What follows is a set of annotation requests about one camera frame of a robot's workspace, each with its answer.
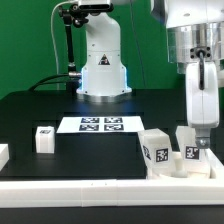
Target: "black table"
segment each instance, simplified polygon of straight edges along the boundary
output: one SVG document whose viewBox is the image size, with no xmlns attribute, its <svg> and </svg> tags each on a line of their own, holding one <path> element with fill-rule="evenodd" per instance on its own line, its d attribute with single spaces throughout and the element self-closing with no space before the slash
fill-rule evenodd
<svg viewBox="0 0 224 224">
<path fill-rule="evenodd" d="M 144 179 L 146 168 L 136 133 L 56 135 L 55 154 L 35 152 L 38 126 L 58 128 L 64 116 L 141 116 L 145 129 L 159 128 L 178 150 L 176 127 L 186 125 L 184 89 L 136 90 L 112 104 L 83 102 L 65 91 L 11 93 L 0 101 L 0 143 L 10 160 L 0 180 Z M 221 160 L 223 119 L 212 131 Z M 224 206 L 0 209 L 4 223 L 223 223 Z"/>
</svg>

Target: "green backdrop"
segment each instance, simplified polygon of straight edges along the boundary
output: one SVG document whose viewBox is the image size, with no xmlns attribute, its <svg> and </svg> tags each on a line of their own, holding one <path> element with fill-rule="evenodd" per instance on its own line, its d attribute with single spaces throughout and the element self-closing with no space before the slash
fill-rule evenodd
<svg viewBox="0 0 224 224">
<path fill-rule="evenodd" d="M 40 79 L 56 74 L 50 17 L 59 0 L 1 0 L 0 8 L 0 98 L 12 91 L 26 90 Z M 133 3 L 136 36 L 143 69 L 134 38 L 130 5 L 115 6 L 110 13 L 121 26 L 122 62 L 128 69 L 132 88 L 177 88 L 184 76 L 176 64 L 167 62 L 166 30 L 150 15 L 150 1 Z M 74 53 L 78 68 L 86 60 L 85 29 L 73 29 Z M 55 34 L 61 72 L 66 72 L 67 53 L 64 26 L 55 16 Z M 143 85 L 142 70 L 146 77 Z"/>
</svg>

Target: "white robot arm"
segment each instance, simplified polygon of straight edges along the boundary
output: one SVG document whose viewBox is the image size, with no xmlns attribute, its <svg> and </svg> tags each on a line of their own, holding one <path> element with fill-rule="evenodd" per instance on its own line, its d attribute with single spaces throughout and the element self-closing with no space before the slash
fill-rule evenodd
<svg viewBox="0 0 224 224">
<path fill-rule="evenodd" d="M 131 92 L 127 86 L 126 68 L 121 63 L 120 26 L 106 12 L 113 4 L 130 0 L 74 0 L 69 12 L 75 27 L 85 24 L 87 62 L 82 68 L 80 99 L 113 102 Z"/>
<path fill-rule="evenodd" d="M 166 25 L 169 62 L 186 74 L 187 119 L 198 148 L 210 146 L 219 124 L 218 79 L 224 58 L 222 0 L 152 0 L 152 15 Z"/>
</svg>

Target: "white cube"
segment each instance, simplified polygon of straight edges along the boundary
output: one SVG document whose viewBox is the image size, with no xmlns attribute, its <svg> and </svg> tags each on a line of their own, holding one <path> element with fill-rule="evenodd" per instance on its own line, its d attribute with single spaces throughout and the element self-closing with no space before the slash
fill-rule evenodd
<svg viewBox="0 0 224 224">
<path fill-rule="evenodd" d="M 0 144 L 0 170 L 5 166 L 9 160 L 8 144 Z"/>
<path fill-rule="evenodd" d="M 184 168 L 189 177 L 210 177 L 210 164 L 205 149 L 198 149 L 195 143 L 195 129 L 178 126 L 176 130 L 177 142 L 182 154 Z"/>
<path fill-rule="evenodd" d="M 36 132 L 36 152 L 54 153 L 55 131 L 54 127 L 38 127 Z"/>
<path fill-rule="evenodd" d="M 176 170 L 169 136 L 159 129 L 138 132 L 148 177 L 168 175 Z"/>
</svg>

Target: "black cable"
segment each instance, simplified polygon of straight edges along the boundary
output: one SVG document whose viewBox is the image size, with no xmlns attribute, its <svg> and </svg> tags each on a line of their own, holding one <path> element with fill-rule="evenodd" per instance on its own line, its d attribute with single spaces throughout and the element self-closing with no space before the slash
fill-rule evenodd
<svg viewBox="0 0 224 224">
<path fill-rule="evenodd" d="M 37 83 L 43 83 L 43 82 L 46 82 L 48 80 L 51 80 L 51 79 L 57 79 L 57 78 L 61 78 L 61 77 L 69 77 L 68 74 L 61 74 L 61 75 L 52 75 L 52 76 L 49 76 L 49 77 L 46 77 L 44 79 L 41 79 L 39 82 Z"/>
<path fill-rule="evenodd" d="M 37 82 L 35 85 L 31 86 L 28 91 L 33 91 L 37 86 L 38 84 L 41 84 L 41 83 L 44 83 L 46 81 L 49 81 L 49 80 L 52 80 L 52 79 L 57 79 L 57 78 L 61 78 L 61 77 L 69 77 L 68 74 L 61 74 L 61 75 L 52 75 L 52 76 L 49 76 L 49 77 L 46 77 L 44 79 L 41 79 L 39 82 Z"/>
<path fill-rule="evenodd" d="M 133 34 L 134 34 L 135 44 L 136 44 L 137 51 L 138 51 L 138 58 L 139 58 L 140 65 L 141 65 L 140 67 L 141 67 L 141 72 L 142 72 L 143 85 L 144 85 L 144 88 L 146 89 L 146 76 L 145 76 L 145 71 L 144 71 L 144 66 L 143 66 L 143 61 L 142 61 L 141 50 L 140 50 L 140 46 L 139 46 L 139 42 L 138 42 L 138 37 L 137 37 L 136 29 L 135 29 L 132 0 L 130 0 L 130 14 L 131 14 L 132 31 L 133 31 Z"/>
<path fill-rule="evenodd" d="M 44 82 L 44 83 L 37 83 L 30 87 L 28 91 L 34 91 L 38 86 L 43 86 L 43 85 L 50 85 L 50 84 L 59 84 L 59 83 L 67 83 L 67 81 L 57 81 L 57 82 Z"/>
</svg>

